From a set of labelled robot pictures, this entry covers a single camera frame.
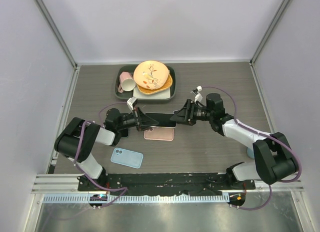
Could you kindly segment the white phone black screen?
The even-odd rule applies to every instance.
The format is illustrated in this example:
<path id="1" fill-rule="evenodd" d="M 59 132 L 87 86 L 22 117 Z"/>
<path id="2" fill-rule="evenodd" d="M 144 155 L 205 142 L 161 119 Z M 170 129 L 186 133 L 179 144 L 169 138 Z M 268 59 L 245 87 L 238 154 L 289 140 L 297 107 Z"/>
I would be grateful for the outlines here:
<path id="1" fill-rule="evenodd" d="M 175 128 L 177 123 L 176 121 L 172 121 L 171 117 L 173 114 L 169 113 L 146 113 L 146 116 L 158 121 L 157 127 L 169 127 Z"/>

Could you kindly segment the pink phone case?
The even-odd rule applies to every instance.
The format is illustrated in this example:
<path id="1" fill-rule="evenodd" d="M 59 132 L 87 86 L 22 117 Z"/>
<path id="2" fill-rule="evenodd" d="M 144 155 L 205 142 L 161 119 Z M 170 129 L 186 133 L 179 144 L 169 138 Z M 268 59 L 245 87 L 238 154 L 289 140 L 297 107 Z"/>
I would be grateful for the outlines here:
<path id="1" fill-rule="evenodd" d="M 172 141 L 174 139 L 174 128 L 150 127 L 144 131 L 144 139 L 157 141 Z"/>

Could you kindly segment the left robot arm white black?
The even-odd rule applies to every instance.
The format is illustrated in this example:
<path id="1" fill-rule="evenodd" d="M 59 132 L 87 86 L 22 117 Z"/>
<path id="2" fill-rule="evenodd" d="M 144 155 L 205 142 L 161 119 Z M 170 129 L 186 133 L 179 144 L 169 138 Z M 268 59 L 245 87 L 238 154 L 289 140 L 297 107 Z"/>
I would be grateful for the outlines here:
<path id="1" fill-rule="evenodd" d="M 120 113 L 115 108 L 108 110 L 102 126 L 74 117 L 57 137 L 54 150 L 71 160 L 89 179 L 89 186 L 100 192 L 106 187 L 107 173 L 92 154 L 94 144 L 114 147 L 125 130 L 135 127 L 138 131 L 144 131 L 158 124 L 157 120 L 144 114 L 138 107 L 129 114 Z"/>

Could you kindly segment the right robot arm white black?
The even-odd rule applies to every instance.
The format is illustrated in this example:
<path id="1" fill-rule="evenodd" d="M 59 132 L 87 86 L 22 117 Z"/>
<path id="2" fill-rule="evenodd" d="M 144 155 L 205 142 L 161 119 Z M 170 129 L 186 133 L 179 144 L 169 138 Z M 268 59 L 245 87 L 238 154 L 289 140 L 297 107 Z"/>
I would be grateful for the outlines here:
<path id="1" fill-rule="evenodd" d="M 241 123 L 226 113 L 223 100 L 217 93 L 206 96 L 206 105 L 197 99 L 188 99 L 171 120 L 190 126 L 198 120 L 208 121 L 215 132 L 238 141 L 253 152 L 254 161 L 240 162 L 227 168 L 225 182 L 230 189 L 238 189 L 245 180 L 261 179 L 272 185 L 293 182 L 301 176 L 301 163 L 284 134 L 262 132 Z"/>

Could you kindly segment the green phone black screen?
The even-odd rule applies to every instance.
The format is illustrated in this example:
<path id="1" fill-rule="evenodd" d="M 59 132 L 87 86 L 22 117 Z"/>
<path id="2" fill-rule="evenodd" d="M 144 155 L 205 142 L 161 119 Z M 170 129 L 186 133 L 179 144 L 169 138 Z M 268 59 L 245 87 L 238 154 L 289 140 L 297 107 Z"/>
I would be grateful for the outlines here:
<path id="1" fill-rule="evenodd" d="M 127 138 L 129 136 L 129 129 L 123 129 L 120 133 L 122 138 Z"/>

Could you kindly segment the light blue phone case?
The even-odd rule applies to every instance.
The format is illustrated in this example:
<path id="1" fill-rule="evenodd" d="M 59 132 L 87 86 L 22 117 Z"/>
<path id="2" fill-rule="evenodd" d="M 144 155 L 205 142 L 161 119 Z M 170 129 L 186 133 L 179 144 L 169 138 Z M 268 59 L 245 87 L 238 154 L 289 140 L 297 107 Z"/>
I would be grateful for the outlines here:
<path id="1" fill-rule="evenodd" d="M 143 154 L 123 148 L 115 148 L 110 161 L 115 164 L 139 169 L 143 162 Z"/>

